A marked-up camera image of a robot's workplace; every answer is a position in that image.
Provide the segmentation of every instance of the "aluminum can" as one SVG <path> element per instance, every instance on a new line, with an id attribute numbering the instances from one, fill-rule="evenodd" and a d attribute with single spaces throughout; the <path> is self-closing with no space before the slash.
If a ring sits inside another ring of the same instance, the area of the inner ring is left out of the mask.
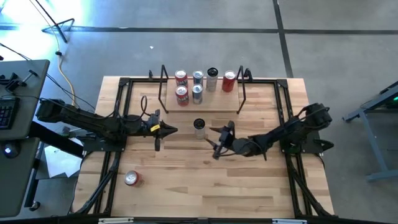
<path id="1" fill-rule="evenodd" d="M 177 86 L 175 89 L 175 95 L 177 96 L 177 103 L 180 106 L 187 106 L 189 104 L 188 89 L 185 86 Z"/>
<path id="2" fill-rule="evenodd" d="M 201 84 L 195 84 L 192 87 L 192 98 L 194 104 L 201 104 L 203 101 L 203 87 Z"/>
<path id="3" fill-rule="evenodd" d="M 223 90 L 231 92 L 234 88 L 236 74 L 233 71 L 226 71 L 223 78 Z"/>
<path id="4" fill-rule="evenodd" d="M 124 176 L 124 183 L 128 186 L 140 187 L 144 184 L 144 179 L 138 172 L 131 170 Z"/>
<path id="5" fill-rule="evenodd" d="M 194 71 L 192 76 L 193 84 L 201 84 L 203 86 L 203 71 Z"/>
<path id="6" fill-rule="evenodd" d="M 198 118 L 193 122 L 193 127 L 195 128 L 195 137 L 197 139 L 204 139 L 206 134 L 205 121 L 201 118 Z"/>
<path id="7" fill-rule="evenodd" d="M 206 76 L 206 90 L 207 91 L 216 91 L 217 79 L 218 79 L 217 68 L 209 68 L 207 70 L 207 76 Z"/>
<path id="8" fill-rule="evenodd" d="M 188 75 L 184 70 L 177 70 L 175 72 L 175 82 L 177 86 L 183 85 L 188 88 Z"/>

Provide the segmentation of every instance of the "red soda can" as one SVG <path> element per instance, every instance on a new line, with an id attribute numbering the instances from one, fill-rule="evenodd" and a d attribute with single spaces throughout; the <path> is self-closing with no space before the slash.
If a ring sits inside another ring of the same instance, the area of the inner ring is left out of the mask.
<path id="1" fill-rule="evenodd" d="M 175 72 L 175 82 L 177 86 L 183 85 L 188 88 L 188 75 L 184 70 L 177 70 Z"/>
<path id="2" fill-rule="evenodd" d="M 223 90 L 231 92 L 234 88 L 236 74 L 233 71 L 226 71 L 223 78 Z"/>
<path id="3" fill-rule="evenodd" d="M 128 186 L 140 187 L 144 184 L 144 179 L 138 172 L 132 170 L 124 176 L 124 183 Z"/>
<path id="4" fill-rule="evenodd" d="M 175 89 L 175 95 L 177 96 L 177 103 L 180 106 L 187 106 L 189 104 L 188 89 L 185 86 L 178 86 Z"/>

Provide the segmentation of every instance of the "concrete floor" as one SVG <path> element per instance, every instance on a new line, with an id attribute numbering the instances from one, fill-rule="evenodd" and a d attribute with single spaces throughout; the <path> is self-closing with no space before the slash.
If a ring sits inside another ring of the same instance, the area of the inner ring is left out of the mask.
<path id="1" fill-rule="evenodd" d="M 74 17 L 78 26 L 277 28 L 272 0 L 40 2 L 57 21 Z M 279 4 L 286 29 L 398 29 L 398 2 L 393 0 L 281 0 Z M 7 2 L 0 15 L 2 22 L 26 25 L 18 31 L 0 31 L 0 41 L 30 58 L 51 60 L 49 74 L 66 88 L 53 54 L 55 39 L 41 33 L 45 23 L 30 3 Z M 255 77 L 286 77 L 277 34 L 68 32 L 67 36 L 70 43 L 61 43 L 63 70 L 77 95 L 93 105 L 104 75 L 147 75 L 149 69 L 156 75 L 162 64 L 168 71 L 211 66 L 227 70 L 244 65 Z M 365 181 L 364 176 L 377 172 L 378 166 L 363 125 L 341 120 L 397 81 L 397 36 L 286 35 L 286 39 L 294 77 L 305 79 L 310 102 L 331 108 L 334 121 L 320 134 L 335 143 L 324 158 L 335 213 L 343 218 L 398 223 L 398 179 Z M 6 60 L 21 59 L 6 49 L 0 49 L 0 55 Z M 50 81 L 45 82 L 42 96 L 70 102 Z M 46 126 L 59 130 L 62 124 Z M 390 167 L 397 167 L 398 153 L 386 152 L 386 156 Z M 40 181 L 37 198 L 46 206 L 35 212 L 22 211 L 17 218 L 66 214 L 74 181 Z"/>

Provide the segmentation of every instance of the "wooden tabletop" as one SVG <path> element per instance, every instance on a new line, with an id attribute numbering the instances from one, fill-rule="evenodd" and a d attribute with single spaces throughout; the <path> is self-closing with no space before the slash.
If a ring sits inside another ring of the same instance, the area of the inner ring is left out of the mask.
<path id="1" fill-rule="evenodd" d="M 104 77 L 96 113 L 112 112 L 120 77 Z M 294 114 L 308 104 L 304 80 L 287 79 Z M 165 102 L 166 84 L 163 86 Z M 218 218 L 292 218 L 293 208 L 286 163 L 279 144 L 262 156 L 229 156 L 214 160 L 210 145 L 196 140 L 193 121 L 206 122 L 206 135 L 218 140 L 209 127 L 222 127 L 233 120 L 237 138 L 266 133 L 279 125 L 274 88 L 266 84 L 246 84 L 247 100 L 236 113 L 170 112 L 166 114 L 157 97 L 159 84 L 135 83 L 129 114 L 141 114 L 140 100 L 148 98 L 148 113 L 160 109 L 160 118 L 178 128 L 162 140 L 159 152 L 154 138 L 129 137 L 122 153 L 114 193 L 112 216 L 128 217 L 218 217 Z M 243 94 L 239 84 L 239 99 Z M 83 163 L 75 190 L 74 210 L 81 208 L 98 185 L 103 152 L 92 153 Z M 325 171 L 319 158 L 303 154 L 307 185 L 326 211 L 333 213 Z M 144 177 L 140 188 L 124 183 L 124 175 L 136 170 Z M 304 211 L 298 190 L 300 208 Z M 106 188 L 103 206 L 108 196 Z"/>

